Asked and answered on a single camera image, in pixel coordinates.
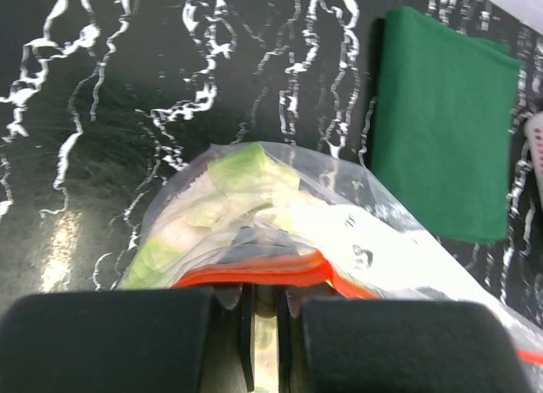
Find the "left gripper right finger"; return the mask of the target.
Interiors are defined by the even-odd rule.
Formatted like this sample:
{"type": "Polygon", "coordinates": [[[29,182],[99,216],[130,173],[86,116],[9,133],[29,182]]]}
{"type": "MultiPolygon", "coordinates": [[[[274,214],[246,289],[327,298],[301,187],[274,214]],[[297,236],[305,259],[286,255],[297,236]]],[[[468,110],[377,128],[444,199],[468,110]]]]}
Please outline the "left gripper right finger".
{"type": "Polygon", "coordinates": [[[468,302],[277,290],[281,392],[532,392],[511,338],[468,302]]]}

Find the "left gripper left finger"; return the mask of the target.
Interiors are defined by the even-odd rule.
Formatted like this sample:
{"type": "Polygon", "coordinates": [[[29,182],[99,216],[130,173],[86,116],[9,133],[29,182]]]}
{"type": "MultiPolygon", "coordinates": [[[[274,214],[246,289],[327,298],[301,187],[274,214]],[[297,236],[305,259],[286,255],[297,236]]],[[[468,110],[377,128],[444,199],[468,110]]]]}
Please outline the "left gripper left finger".
{"type": "Polygon", "coordinates": [[[249,392],[249,347],[210,287],[28,295],[1,319],[1,389],[249,392]]]}

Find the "clear zip top bag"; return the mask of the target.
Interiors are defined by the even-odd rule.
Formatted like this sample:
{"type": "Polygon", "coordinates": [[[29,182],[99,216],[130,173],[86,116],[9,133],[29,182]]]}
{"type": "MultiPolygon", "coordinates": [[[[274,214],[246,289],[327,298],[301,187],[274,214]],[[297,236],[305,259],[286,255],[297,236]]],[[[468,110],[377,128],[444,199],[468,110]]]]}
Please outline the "clear zip top bag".
{"type": "Polygon", "coordinates": [[[204,238],[166,288],[327,284],[347,298],[475,302],[497,316],[524,362],[542,364],[541,330],[486,292],[366,167],[257,143],[298,172],[298,192],[204,238]]]}

